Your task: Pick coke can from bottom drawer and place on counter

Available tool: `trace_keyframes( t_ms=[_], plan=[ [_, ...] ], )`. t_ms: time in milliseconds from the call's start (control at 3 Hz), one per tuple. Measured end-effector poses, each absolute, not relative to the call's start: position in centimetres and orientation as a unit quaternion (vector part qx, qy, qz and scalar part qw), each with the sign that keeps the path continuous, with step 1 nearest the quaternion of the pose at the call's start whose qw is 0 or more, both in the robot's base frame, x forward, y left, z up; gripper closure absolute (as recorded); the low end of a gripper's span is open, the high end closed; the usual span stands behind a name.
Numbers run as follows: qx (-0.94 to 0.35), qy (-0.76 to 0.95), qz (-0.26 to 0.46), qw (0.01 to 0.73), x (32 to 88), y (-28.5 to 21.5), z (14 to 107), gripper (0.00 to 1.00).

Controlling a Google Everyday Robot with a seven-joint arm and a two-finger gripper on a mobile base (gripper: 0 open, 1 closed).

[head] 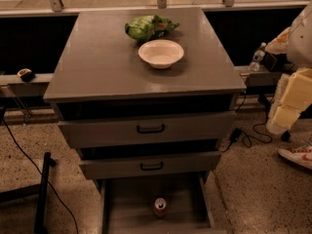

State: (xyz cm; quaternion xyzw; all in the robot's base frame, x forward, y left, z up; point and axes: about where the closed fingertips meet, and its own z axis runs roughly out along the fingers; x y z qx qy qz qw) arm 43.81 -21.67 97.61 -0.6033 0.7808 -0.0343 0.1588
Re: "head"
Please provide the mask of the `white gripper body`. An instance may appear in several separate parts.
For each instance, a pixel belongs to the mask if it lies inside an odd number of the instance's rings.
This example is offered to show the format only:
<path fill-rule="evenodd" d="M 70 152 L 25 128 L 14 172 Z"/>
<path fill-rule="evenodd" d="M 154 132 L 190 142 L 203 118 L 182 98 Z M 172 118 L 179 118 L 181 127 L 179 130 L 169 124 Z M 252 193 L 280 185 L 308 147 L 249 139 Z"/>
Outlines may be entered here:
<path fill-rule="evenodd" d="M 288 131 L 300 114 L 312 104 L 312 69 L 301 68 L 292 75 L 283 74 L 273 102 L 277 106 L 273 119 L 266 124 L 269 133 Z"/>

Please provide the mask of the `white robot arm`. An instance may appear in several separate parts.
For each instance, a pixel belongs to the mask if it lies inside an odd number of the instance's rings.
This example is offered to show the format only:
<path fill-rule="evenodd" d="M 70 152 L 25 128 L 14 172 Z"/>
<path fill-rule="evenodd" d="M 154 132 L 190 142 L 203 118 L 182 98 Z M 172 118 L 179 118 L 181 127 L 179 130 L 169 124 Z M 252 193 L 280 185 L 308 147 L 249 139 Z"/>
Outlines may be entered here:
<path fill-rule="evenodd" d="M 266 47 L 269 54 L 286 54 L 297 66 L 292 75 L 278 82 L 266 129 L 280 135 L 288 131 L 312 104 L 312 2 Z"/>

